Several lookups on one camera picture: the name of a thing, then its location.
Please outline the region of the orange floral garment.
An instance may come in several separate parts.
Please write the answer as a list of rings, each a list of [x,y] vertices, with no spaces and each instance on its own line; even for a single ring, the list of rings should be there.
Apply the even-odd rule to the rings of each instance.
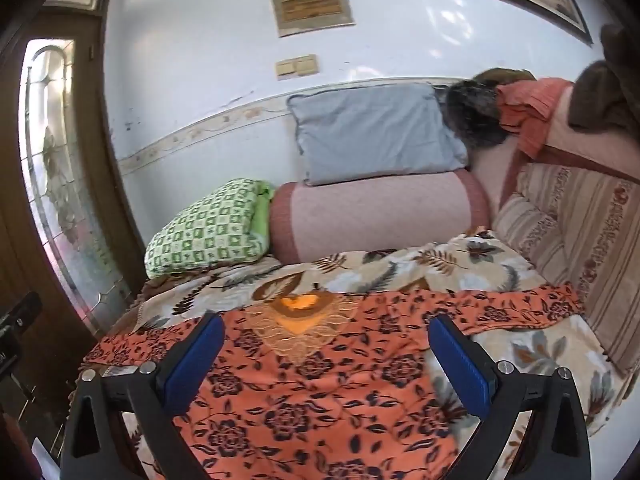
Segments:
[[[224,343],[178,431],[213,479],[438,479],[458,446],[426,367],[428,323],[547,328],[570,286],[313,292],[224,312]]]

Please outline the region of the grey pillow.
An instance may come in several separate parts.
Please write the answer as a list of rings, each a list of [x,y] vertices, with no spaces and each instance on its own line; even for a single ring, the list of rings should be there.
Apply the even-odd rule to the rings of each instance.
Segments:
[[[309,185],[441,174],[468,166],[468,150],[446,125],[430,84],[296,94],[286,102]]]

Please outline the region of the wooden door with glass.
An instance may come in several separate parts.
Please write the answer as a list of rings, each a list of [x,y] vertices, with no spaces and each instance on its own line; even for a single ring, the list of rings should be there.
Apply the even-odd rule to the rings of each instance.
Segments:
[[[107,3],[1,9],[1,305],[40,298],[17,374],[55,416],[144,281],[107,131]]]

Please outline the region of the brown fuzzy cloth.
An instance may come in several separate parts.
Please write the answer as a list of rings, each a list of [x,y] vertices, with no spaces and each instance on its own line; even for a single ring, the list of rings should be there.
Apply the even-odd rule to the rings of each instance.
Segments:
[[[620,26],[604,25],[600,40],[604,59],[575,81],[567,122],[580,132],[620,130],[639,139],[639,49]]]

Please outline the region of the green checkered pillow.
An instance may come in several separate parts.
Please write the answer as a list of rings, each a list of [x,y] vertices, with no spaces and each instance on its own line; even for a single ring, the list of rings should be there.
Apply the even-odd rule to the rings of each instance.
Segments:
[[[270,246],[273,195],[274,187],[266,181],[237,178],[186,207],[146,246],[146,275],[157,278],[259,260]]]

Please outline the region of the striped beige cushion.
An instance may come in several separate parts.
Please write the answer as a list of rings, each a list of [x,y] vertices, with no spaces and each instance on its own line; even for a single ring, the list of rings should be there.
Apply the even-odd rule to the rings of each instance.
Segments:
[[[529,164],[492,222],[544,279],[569,282],[606,356],[639,368],[639,185],[587,169]]]

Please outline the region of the beige wall plaque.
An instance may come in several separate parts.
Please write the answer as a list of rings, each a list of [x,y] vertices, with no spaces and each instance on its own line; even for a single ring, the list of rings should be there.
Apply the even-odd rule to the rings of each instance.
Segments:
[[[348,0],[271,1],[280,38],[355,24]]]

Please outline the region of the dark furry blanket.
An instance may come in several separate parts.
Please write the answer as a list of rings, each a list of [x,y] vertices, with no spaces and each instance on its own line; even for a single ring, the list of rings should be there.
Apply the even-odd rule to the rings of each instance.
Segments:
[[[446,91],[444,117],[447,126],[469,150],[493,148],[508,136],[500,126],[498,82],[462,80]]]

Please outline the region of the leaf pattern fleece blanket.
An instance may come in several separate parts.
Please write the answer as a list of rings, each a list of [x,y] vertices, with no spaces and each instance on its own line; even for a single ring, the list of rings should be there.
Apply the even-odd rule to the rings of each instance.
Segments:
[[[515,292],[570,277],[570,260],[560,229],[544,220],[529,234],[490,231],[460,234],[446,243],[378,252],[340,252],[314,262],[286,266],[273,256],[250,264],[157,276],[144,284],[131,308],[116,322],[114,334],[168,327],[207,310],[229,311],[262,300],[315,289],[326,292],[387,292],[478,289]],[[550,328],[492,330],[477,341],[494,359],[519,370],[549,374],[568,367],[596,434],[634,388],[604,354],[597,336],[579,315]]]

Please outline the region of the pink bolster pillow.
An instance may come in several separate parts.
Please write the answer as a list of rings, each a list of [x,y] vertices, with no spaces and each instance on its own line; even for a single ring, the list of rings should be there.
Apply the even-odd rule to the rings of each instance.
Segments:
[[[270,252],[282,263],[337,252],[443,243],[490,225],[484,188],[464,169],[319,186],[280,186],[270,206]]]

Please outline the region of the folded orange cloth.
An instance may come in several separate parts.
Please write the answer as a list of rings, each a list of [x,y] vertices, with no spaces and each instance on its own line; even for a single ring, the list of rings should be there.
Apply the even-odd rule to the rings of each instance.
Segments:
[[[571,81],[562,78],[498,85],[499,125],[518,136],[518,149],[530,159],[536,159],[546,144],[560,99],[573,86]]]

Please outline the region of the beige light switch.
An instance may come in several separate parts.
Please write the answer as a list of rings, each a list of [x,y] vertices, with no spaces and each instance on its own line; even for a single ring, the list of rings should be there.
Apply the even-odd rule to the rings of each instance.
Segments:
[[[277,80],[306,77],[319,73],[317,55],[308,54],[299,58],[288,58],[276,63]]]

